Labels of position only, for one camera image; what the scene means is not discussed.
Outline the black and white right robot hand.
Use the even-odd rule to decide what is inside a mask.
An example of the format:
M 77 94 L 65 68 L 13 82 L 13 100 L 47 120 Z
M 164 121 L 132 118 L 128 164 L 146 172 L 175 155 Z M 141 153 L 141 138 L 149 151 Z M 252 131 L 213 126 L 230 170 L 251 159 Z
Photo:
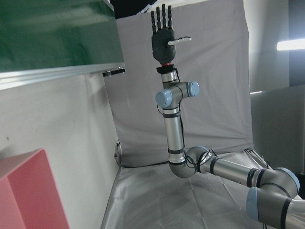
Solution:
M 161 65 L 167 65 L 175 58 L 175 46 L 179 43 L 191 41 L 192 38 L 184 36 L 175 38 L 175 33 L 172 27 L 172 7 L 168 6 L 166 10 L 165 4 L 156 11 L 151 11 L 152 22 L 152 54 Z

